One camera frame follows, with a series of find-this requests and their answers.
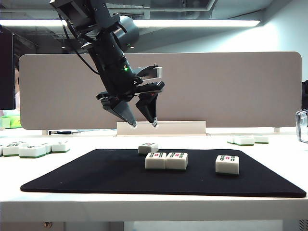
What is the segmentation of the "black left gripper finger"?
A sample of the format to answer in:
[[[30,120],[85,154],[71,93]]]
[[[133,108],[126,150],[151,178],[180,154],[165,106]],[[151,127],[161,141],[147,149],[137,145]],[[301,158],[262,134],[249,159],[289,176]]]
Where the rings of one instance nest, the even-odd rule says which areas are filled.
[[[136,103],[136,107],[153,127],[157,126],[157,97],[158,93],[155,92],[142,93],[139,95],[139,101]]]
[[[128,102],[118,98],[102,98],[103,109],[127,122],[132,127],[136,127],[137,121],[129,107]]]

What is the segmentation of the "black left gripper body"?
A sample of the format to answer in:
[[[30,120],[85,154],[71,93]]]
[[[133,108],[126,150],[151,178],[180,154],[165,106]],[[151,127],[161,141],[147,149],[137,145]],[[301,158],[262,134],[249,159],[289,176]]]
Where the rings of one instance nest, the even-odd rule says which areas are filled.
[[[95,66],[106,91],[96,98],[118,98],[130,101],[134,95],[147,92],[161,92],[163,81],[143,85],[142,77],[157,73],[157,65],[147,66],[137,71],[130,67],[119,47],[95,47]]]

